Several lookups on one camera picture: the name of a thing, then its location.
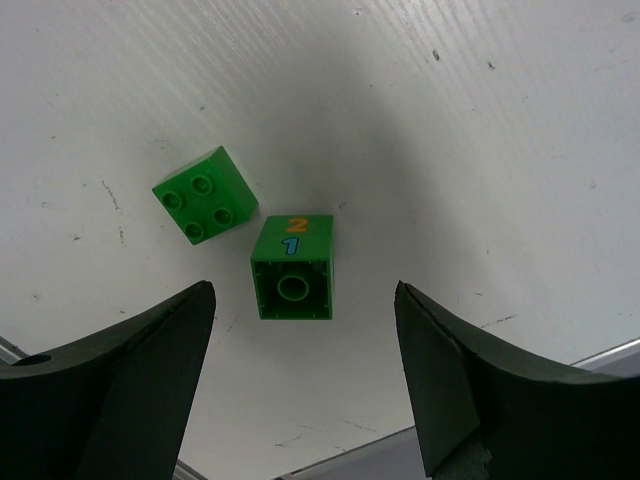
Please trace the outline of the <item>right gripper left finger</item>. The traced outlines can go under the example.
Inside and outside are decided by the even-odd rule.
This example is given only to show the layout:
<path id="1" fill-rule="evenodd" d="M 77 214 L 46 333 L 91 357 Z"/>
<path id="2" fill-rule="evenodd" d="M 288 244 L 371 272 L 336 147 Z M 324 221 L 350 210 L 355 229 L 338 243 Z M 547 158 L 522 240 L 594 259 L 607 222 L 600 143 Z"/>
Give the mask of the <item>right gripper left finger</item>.
<path id="1" fill-rule="evenodd" d="M 199 281 L 106 329 L 1 367 L 4 479 L 170 479 L 211 337 Z"/>

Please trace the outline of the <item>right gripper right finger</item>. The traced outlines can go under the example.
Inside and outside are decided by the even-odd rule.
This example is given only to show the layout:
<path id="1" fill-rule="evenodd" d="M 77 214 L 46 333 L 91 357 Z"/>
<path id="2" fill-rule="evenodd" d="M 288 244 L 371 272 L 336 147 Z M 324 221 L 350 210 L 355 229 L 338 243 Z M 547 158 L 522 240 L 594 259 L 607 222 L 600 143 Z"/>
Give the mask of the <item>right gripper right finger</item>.
<path id="1" fill-rule="evenodd" d="M 639 380 L 558 363 L 399 283 L 397 337 L 431 479 L 635 479 Z"/>

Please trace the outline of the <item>green lego brick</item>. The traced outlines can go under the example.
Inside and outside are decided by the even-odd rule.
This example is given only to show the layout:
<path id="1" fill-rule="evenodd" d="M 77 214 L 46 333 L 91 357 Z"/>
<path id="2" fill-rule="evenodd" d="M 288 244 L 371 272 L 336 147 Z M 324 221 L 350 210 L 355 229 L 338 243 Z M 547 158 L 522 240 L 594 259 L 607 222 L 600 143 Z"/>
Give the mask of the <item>green lego brick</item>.
<path id="1" fill-rule="evenodd" d="M 174 171 L 152 192 L 193 245 L 249 221 L 258 208 L 256 196 L 222 146 Z"/>
<path id="2" fill-rule="evenodd" d="M 266 218 L 250 257 L 259 318 L 333 318 L 331 215 Z"/>

